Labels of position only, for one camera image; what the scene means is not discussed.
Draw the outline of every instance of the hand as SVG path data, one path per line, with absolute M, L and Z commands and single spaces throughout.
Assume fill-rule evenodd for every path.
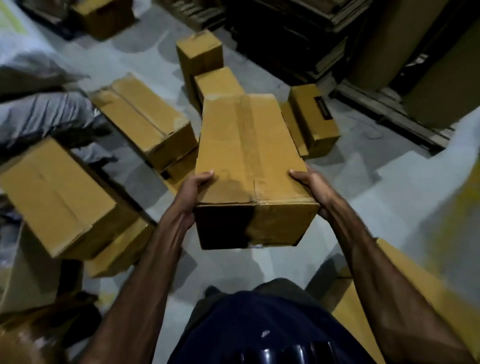
M 190 228 L 195 222 L 193 208 L 197 204 L 198 187 L 213 177 L 213 170 L 199 173 L 185 178 L 180 186 L 171 208 L 177 213 L 184 214 Z
M 293 179 L 310 188 L 313 197 L 315 197 L 320 204 L 318 214 L 325 220 L 328 220 L 328 207 L 330 206 L 332 199 L 335 197 L 336 191 L 328 184 L 327 180 L 320 172 L 315 171 L 306 163 L 305 165 L 307 166 L 307 172 L 289 170 L 288 174 Z

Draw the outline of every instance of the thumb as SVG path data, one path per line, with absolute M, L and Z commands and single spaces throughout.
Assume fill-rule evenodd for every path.
M 298 182 L 308 184 L 310 174 L 308 172 L 301 172 L 298 170 L 289 170 L 288 174 Z
M 197 185 L 200 186 L 202 183 L 207 182 L 213 177 L 213 170 L 208 172 L 198 173 L 193 176 L 193 180 L 197 182 Z

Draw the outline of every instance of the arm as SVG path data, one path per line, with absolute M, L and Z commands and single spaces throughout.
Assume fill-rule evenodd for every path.
M 91 338 L 80 364 L 152 361 L 181 243 L 194 223 L 198 186 L 212 176 L 210 171 L 184 181 L 135 271 Z
M 324 177 L 290 175 L 310 187 L 342 248 L 360 302 L 387 363 L 476 363 L 462 340 L 388 259 L 350 205 Z

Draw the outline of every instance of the gray concrete floor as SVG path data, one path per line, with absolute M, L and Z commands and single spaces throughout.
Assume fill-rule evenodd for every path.
M 192 33 L 168 13 L 153 6 L 140 21 L 116 37 L 99 43 L 85 36 L 64 42 L 44 31 L 51 43 L 90 78 L 79 82 L 85 91 L 108 85 L 134 73 L 155 92 L 186 113 L 200 132 L 201 120 L 189 105 L 176 55 L 175 42 Z M 228 33 L 225 65 L 248 93 L 273 93 L 286 100 L 289 87 L 235 52 Z M 309 161 L 352 204 L 375 236 L 424 265 L 431 240 L 458 188 L 474 165 L 480 146 L 480 109 L 464 118 L 455 138 L 442 153 L 431 157 L 421 147 L 337 100 L 327 100 L 342 137 L 324 158 Z M 118 133 L 100 142 L 119 158 L 106 171 L 158 220 L 173 196 Z M 480 306 L 480 245 L 475 216 L 462 229 L 442 279 L 473 304 Z M 306 287 L 329 258 L 341 257 L 330 227 L 316 218 L 297 247 L 232 251 L 202 251 L 195 228 L 185 238 L 167 303 L 154 363 L 165 363 L 204 289 L 214 284 L 225 292 L 249 290 L 277 277 Z M 86 279 L 86 289 L 100 293 L 108 307 L 129 272 L 110 279 Z

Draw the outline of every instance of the forearm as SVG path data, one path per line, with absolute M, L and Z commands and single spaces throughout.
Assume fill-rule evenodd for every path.
M 388 259 L 348 203 L 335 195 L 327 210 L 385 359 L 475 363 L 461 339 Z
M 172 208 L 163 215 L 139 264 L 90 340 L 81 364 L 151 362 L 187 229 L 185 217 Z

